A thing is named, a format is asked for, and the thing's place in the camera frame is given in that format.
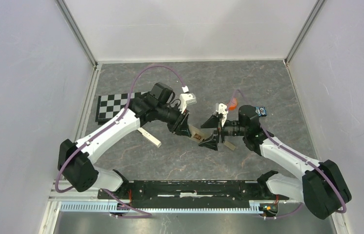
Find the beige remote control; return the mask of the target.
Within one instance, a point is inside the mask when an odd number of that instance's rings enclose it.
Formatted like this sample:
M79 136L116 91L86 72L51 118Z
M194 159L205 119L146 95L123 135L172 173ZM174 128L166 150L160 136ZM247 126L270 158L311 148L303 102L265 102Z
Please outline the beige remote control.
M197 143L201 143L205 139L209 138L209 134L202 132L201 129L198 129L193 125L189 124L189 130L191 133L190 139Z

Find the beige battery cover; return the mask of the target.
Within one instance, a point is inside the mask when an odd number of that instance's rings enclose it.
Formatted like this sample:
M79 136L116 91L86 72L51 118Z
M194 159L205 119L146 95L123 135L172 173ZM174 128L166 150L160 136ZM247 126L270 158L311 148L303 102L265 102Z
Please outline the beige battery cover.
M229 142L229 141L225 141L223 144L224 144L224 146L226 146L231 151L234 151L236 149L236 146L234 144L232 144L231 142Z

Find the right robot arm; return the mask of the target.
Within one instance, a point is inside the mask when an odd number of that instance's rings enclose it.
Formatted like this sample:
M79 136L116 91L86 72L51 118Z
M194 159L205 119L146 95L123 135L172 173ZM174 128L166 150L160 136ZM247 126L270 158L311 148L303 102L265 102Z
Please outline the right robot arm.
M250 151L282 166L293 177L270 171L259 177L257 193L263 199L284 195L304 204L319 219L333 213L344 214L352 195L338 165L332 160L319 161L288 147L260 123L266 116L263 107L242 105L237 120L227 120L227 106L217 104L215 112L201 125L213 134L199 145L218 150L226 137L242 137Z

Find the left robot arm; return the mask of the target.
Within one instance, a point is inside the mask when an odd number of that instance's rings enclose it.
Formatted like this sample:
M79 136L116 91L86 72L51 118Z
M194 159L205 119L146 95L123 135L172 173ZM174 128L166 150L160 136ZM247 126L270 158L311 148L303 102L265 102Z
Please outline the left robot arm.
M168 130L179 136L191 137L187 106L196 103L196 97L183 87L179 104L172 106L173 90L156 83L152 90L131 98L116 116L107 123L75 142L63 141L59 150L58 176L64 176L77 192L92 187L108 189L115 198L128 194L128 185L114 170L95 166L98 159L114 144L144 124L155 120L167 124Z

